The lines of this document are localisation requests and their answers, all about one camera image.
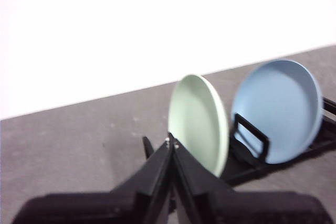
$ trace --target plate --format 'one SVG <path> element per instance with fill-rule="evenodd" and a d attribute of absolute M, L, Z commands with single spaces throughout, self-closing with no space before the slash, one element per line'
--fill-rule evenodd
<path fill-rule="evenodd" d="M 301 64 L 268 62 L 240 85 L 231 112 L 242 115 L 270 139 L 266 162 L 277 164 L 300 155 L 321 126 L 323 101 L 318 83 Z M 261 142 L 241 125 L 235 138 L 257 157 Z"/>
<path fill-rule="evenodd" d="M 229 129 L 222 101 L 205 78 L 191 74 L 177 83 L 168 130 L 206 169 L 217 177 L 222 174 Z"/>

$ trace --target light green plate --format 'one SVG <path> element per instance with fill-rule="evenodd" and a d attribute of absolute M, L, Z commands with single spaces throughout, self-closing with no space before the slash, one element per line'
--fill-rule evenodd
<path fill-rule="evenodd" d="M 202 76 L 177 83 L 169 108 L 168 130 L 210 172 L 219 177 L 228 153 L 228 124 L 215 88 Z"/>

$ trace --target gray carpet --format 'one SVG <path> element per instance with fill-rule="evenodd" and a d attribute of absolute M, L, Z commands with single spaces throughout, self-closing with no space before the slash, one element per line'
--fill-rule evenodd
<path fill-rule="evenodd" d="M 305 65 L 325 97 L 336 100 L 336 46 L 288 57 Z M 256 65 L 208 74 L 229 112 Z M 114 95 L 1 121 L 1 223 L 29 198 L 109 191 L 144 163 L 141 136 L 166 137 L 174 84 Z M 245 183 L 236 190 L 294 190 L 318 197 L 336 221 L 336 151 Z M 172 214 L 169 223 L 177 223 Z"/>

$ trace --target white backdrop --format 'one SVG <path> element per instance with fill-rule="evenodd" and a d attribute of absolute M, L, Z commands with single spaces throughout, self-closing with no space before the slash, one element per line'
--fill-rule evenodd
<path fill-rule="evenodd" d="M 0 119 L 336 43 L 336 0 L 1 0 Z"/>

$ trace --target black plastic holder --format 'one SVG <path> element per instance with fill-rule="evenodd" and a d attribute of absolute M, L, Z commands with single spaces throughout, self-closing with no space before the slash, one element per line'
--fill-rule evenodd
<path fill-rule="evenodd" d="M 323 107 L 326 111 L 336 115 L 336 103 L 323 98 Z M 254 157 L 249 149 L 235 138 L 238 126 L 242 125 L 257 137 L 263 144 L 263 149 L 258 157 Z M 304 159 L 316 157 L 322 152 L 336 148 L 336 121 L 323 116 L 320 131 L 313 143 L 298 157 L 281 164 L 267 164 L 265 159 L 268 154 L 270 139 L 259 129 L 254 127 L 241 115 L 236 114 L 233 129 L 230 133 L 230 148 L 225 169 L 221 175 L 230 186 L 261 178 L 269 173 L 290 167 Z"/>

